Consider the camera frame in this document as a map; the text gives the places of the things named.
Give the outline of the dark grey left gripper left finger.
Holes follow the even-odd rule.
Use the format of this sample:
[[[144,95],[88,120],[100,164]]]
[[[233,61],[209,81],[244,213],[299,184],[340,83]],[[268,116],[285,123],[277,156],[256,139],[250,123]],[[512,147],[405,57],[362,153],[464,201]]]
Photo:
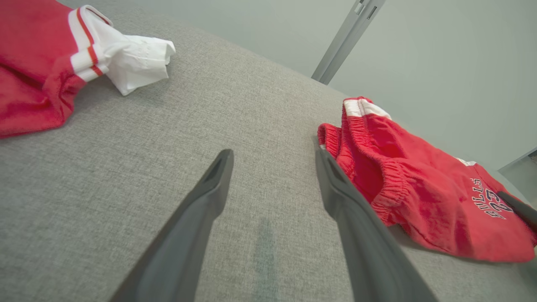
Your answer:
[[[113,294],[112,302],[193,302],[212,225],[226,205],[234,153],[224,149]]]

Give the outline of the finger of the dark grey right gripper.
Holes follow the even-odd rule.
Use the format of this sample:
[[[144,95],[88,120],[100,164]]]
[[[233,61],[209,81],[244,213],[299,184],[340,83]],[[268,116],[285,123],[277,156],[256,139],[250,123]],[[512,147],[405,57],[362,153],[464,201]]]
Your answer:
[[[516,213],[532,231],[537,229],[537,211],[509,193],[500,191],[498,196]]]

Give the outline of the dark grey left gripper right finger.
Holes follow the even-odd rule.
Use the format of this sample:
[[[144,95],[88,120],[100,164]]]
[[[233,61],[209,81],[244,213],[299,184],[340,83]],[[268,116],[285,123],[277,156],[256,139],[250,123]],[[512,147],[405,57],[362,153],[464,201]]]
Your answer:
[[[437,297],[332,155],[315,154],[325,210],[337,223],[356,302],[436,302]]]

